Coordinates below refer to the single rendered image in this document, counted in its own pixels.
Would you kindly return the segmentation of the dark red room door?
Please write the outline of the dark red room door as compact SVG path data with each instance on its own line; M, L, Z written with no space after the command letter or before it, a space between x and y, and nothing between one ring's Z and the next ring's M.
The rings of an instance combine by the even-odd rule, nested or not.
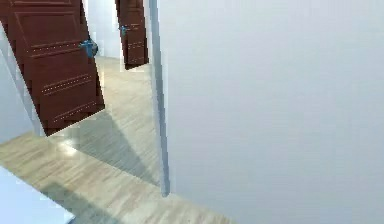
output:
M0 23L46 136L105 108L82 0L0 0Z
M115 0L119 27L129 31L120 33L124 66L126 70L149 62L143 0Z

